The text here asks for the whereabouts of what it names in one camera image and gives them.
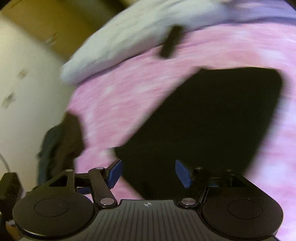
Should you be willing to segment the black smartphone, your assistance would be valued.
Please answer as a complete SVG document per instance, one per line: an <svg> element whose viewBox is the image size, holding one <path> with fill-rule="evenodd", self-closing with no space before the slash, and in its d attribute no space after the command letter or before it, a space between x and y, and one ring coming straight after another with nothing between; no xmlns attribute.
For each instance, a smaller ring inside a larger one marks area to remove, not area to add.
<svg viewBox="0 0 296 241"><path fill-rule="evenodd" d="M182 39L184 27L181 25L174 25L171 27L166 39L163 42L159 56L163 59L169 59L175 51L179 41Z"/></svg>

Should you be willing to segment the black zip jacket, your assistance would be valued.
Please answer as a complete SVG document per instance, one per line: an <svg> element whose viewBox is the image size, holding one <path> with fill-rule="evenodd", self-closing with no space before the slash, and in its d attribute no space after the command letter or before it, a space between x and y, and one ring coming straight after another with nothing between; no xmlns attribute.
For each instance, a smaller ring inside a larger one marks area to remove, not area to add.
<svg viewBox="0 0 296 241"><path fill-rule="evenodd" d="M114 149L124 179L145 199L173 199L184 191L175 173L177 160L193 168L244 173L269 127L281 88L274 69L199 70Z"/></svg>

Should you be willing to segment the striped white duvet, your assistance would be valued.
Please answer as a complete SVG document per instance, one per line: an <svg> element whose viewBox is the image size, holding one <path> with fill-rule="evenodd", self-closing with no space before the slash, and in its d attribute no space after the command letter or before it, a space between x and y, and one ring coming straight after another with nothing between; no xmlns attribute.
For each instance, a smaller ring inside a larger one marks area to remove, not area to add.
<svg viewBox="0 0 296 241"><path fill-rule="evenodd" d="M224 1L137 1L90 36L62 66L60 78L77 85L160 45L174 25L193 31L229 19Z"/></svg>

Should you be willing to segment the lilac pillow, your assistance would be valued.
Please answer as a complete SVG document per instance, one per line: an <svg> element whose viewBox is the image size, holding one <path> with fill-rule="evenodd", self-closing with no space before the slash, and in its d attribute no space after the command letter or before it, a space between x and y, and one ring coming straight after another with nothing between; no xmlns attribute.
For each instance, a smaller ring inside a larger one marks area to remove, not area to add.
<svg viewBox="0 0 296 241"><path fill-rule="evenodd" d="M229 21L295 25L295 7L287 1L217 1L227 10Z"/></svg>

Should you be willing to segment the wooden door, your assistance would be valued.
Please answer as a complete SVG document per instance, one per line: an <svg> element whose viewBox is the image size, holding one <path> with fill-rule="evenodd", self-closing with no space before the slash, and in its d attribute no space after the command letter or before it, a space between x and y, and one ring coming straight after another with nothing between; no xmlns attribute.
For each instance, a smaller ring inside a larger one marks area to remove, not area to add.
<svg viewBox="0 0 296 241"><path fill-rule="evenodd" d="M115 15L121 1L4 1L2 13L65 59Z"/></svg>

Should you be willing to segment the pink rose bed sheet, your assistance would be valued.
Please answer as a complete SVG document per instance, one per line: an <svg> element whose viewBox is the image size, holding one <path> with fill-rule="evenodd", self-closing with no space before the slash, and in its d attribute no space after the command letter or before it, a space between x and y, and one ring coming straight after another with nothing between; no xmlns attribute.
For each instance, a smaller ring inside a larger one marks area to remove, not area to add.
<svg viewBox="0 0 296 241"><path fill-rule="evenodd" d="M83 82L68 110L79 117L85 149L76 159L83 173L113 160L151 112L200 66L278 69L282 97L247 178L274 198L284 212L277 233L295 240L295 25L251 23L217 25L188 33L173 58L158 58L153 48Z"/></svg>

